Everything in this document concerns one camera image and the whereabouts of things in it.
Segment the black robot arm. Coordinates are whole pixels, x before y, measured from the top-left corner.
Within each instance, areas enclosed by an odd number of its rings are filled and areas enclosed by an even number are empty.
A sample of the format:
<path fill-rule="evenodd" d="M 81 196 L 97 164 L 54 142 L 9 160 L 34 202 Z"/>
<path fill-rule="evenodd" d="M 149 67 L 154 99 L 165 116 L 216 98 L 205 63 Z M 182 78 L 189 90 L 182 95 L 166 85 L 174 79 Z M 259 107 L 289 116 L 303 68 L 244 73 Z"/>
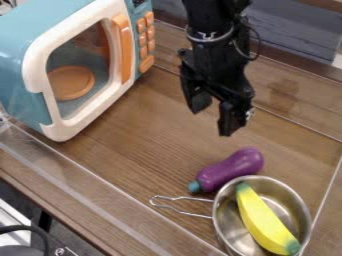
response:
<path fill-rule="evenodd" d="M 181 0 L 189 48 L 177 51 L 180 84 L 192 113 L 219 102 L 217 130 L 229 136 L 247 124 L 253 88 L 244 69 L 251 61 L 248 19 L 251 0 Z"/>

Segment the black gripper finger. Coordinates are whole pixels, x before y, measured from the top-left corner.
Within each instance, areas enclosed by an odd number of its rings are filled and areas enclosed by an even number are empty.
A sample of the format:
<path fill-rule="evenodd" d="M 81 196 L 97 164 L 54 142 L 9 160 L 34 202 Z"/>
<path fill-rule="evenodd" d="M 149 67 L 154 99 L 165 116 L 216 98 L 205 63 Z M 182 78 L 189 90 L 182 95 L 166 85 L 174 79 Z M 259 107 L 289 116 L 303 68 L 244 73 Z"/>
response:
<path fill-rule="evenodd" d="M 251 105 L 237 106 L 224 101 L 219 104 L 217 129 L 220 136 L 231 136 L 232 133 L 247 125 L 253 115 Z"/>
<path fill-rule="evenodd" d="M 209 93 L 205 91 L 205 83 L 189 74 L 180 75 L 181 91 L 186 106 L 193 114 L 203 111 L 212 103 Z"/>

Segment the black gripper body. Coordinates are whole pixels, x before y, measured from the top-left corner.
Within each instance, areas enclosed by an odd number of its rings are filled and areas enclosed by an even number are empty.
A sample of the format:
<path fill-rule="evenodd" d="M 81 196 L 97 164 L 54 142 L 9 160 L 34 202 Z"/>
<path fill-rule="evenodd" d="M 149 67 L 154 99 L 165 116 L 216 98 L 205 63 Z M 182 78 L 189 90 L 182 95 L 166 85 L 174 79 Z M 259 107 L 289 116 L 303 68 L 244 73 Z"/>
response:
<path fill-rule="evenodd" d="M 177 51 L 180 75 L 189 74 L 205 83 L 211 98 L 232 105 L 251 105 L 253 88 L 244 69 L 253 57 L 249 55 L 249 34 L 225 33 L 208 37 L 186 34 L 189 48 Z"/>

